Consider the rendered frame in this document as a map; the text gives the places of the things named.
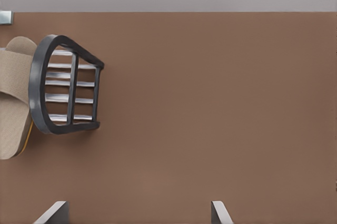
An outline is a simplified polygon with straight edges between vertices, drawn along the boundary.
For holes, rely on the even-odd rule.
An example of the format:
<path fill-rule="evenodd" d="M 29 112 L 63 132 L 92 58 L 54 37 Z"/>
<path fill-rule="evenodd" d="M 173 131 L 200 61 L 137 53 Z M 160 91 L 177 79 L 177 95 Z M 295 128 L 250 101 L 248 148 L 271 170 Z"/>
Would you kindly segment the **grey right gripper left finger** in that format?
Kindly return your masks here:
<path fill-rule="evenodd" d="M 57 201 L 33 224 L 70 224 L 69 210 L 68 201 Z"/>

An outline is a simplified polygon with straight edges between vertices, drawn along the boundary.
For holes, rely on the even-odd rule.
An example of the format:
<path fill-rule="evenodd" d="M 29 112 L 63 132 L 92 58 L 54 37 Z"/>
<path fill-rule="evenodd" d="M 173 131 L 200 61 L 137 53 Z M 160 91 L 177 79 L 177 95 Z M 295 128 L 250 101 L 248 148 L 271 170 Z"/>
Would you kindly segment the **beige slipper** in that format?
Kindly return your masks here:
<path fill-rule="evenodd" d="M 19 155 L 31 133 L 28 82 L 36 48 L 19 36 L 0 50 L 0 160 Z"/>

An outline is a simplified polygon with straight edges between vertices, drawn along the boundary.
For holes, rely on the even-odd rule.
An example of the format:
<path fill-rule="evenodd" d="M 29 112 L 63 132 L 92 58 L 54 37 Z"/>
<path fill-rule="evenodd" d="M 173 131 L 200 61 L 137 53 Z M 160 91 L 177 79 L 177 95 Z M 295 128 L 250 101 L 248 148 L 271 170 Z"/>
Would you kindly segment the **dark grey shoe rack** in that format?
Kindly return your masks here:
<path fill-rule="evenodd" d="M 97 129 L 103 68 L 100 59 L 69 37 L 44 37 L 29 75 L 29 109 L 35 126 L 55 135 Z"/>

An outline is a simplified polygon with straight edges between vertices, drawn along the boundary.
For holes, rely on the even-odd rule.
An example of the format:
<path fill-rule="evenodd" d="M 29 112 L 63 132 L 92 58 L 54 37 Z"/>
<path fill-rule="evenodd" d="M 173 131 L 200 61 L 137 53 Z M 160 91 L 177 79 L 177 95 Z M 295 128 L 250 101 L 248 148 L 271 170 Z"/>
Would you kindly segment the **silver frame post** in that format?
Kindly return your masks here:
<path fill-rule="evenodd" d="M 14 13 L 12 11 L 0 11 L 0 25 L 11 25 Z"/>

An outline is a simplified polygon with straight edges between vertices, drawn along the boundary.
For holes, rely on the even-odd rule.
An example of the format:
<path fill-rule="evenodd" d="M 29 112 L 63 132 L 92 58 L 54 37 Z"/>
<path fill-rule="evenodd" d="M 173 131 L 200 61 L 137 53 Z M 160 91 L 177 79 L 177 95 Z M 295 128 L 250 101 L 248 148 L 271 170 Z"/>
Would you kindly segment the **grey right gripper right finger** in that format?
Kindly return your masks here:
<path fill-rule="evenodd" d="M 233 220 L 222 201 L 211 201 L 211 224 L 233 224 Z"/>

